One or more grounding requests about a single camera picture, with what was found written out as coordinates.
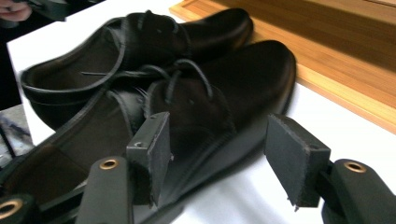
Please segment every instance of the black shoe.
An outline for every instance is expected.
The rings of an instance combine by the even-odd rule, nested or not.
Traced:
[[[139,72],[112,80],[55,135],[6,167],[3,194],[29,193],[40,203],[61,196],[88,176],[95,161],[122,155],[144,118],[163,111],[170,113],[174,159],[156,216],[135,210],[136,223],[166,216],[197,190],[258,159],[267,115],[288,109],[293,54],[279,42],[264,41],[202,65],[176,60],[174,67],[170,79],[151,83],[147,91],[136,86]]]
[[[116,71],[167,65],[177,58],[209,61],[245,45],[252,31],[252,20],[241,8],[181,24],[150,11],[132,13],[108,21],[64,56],[24,71],[21,86],[33,110],[56,130]]]

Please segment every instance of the shoe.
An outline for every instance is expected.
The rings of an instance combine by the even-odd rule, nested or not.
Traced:
[[[37,115],[56,130],[115,72],[177,58],[209,61],[245,45],[252,31],[252,20],[241,8],[181,24],[150,11],[132,13],[106,22],[64,56],[27,69],[21,87]]]
[[[134,209],[135,223],[151,223],[261,157],[267,116],[288,109],[296,62],[283,44],[263,41],[201,65],[176,60],[163,71],[171,72],[147,89],[136,86],[139,72],[113,79],[80,116],[6,167],[0,174],[3,195],[29,193],[45,203],[73,190],[95,161],[123,155],[144,118],[167,111],[174,158],[159,205]]]

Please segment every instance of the wooden tray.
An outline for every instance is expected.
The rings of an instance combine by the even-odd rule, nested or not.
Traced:
[[[228,7],[250,14],[253,42],[276,39],[290,48],[299,83],[396,133],[396,7],[361,0],[187,0],[170,11],[194,21]]]

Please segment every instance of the floor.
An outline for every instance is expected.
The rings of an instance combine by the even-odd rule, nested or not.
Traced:
[[[17,156],[33,148],[26,117],[22,105],[16,105],[0,111],[0,125],[6,138]],[[5,167],[11,160],[7,142],[0,137],[0,167]]]

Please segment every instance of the white surface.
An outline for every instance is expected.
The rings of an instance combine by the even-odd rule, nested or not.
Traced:
[[[168,8],[177,2],[106,0],[67,18],[67,22],[55,22],[9,42],[14,69],[19,73],[32,65],[65,54],[111,18],[147,9],[173,16]],[[53,131],[39,120],[23,95],[22,100],[37,145]],[[289,117],[332,149],[332,161],[361,161],[374,168],[396,192],[394,134],[301,85],[297,85]],[[322,219],[320,208],[301,208],[294,212],[285,191],[263,157],[243,172],[201,191],[174,223],[322,223]]]

